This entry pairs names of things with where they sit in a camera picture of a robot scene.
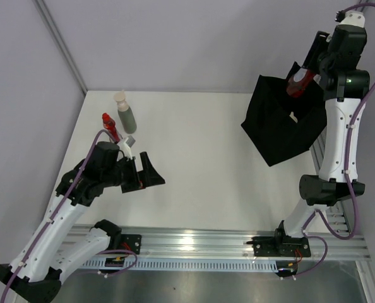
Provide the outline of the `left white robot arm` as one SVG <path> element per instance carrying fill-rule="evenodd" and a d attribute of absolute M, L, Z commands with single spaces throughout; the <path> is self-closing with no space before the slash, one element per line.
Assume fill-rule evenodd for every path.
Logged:
<path fill-rule="evenodd" d="M 59 248 L 68 232 L 104 189 L 122 193 L 165 184 L 147 152 L 140 154 L 142 170 L 134 157 L 106 141 L 94 144 L 86 158 L 63 175 L 56 196 L 30 242 L 9 264 L 0 264 L 0 282 L 27 302 L 52 302 L 62 284 L 90 258 L 102 253 L 137 255 L 124 245 L 122 229 L 108 221 L 97 222 L 72 248 Z"/>

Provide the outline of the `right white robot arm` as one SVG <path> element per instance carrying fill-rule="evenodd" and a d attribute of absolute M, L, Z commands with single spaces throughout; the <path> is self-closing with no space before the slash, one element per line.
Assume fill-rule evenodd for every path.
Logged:
<path fill-rule="evenodd" d="M 287 93 L 300 97 L 316 75 L 323 90 L 326 110 L 326 145 L 318 175 L 303 175 L 299 183 L 301 200 L 275 231 L 273 248 L 288 255 L 316 214 L 322 214 L 338 201 L 364 194 L 358 182 L 357 140 L 362 99 L 370 84 L 367 71 L 357 64 L 367 43 L 364 27 L 338 25 L 332 34 L 318 32 L 303 65 L 293 68 L 287 79 Z"/>

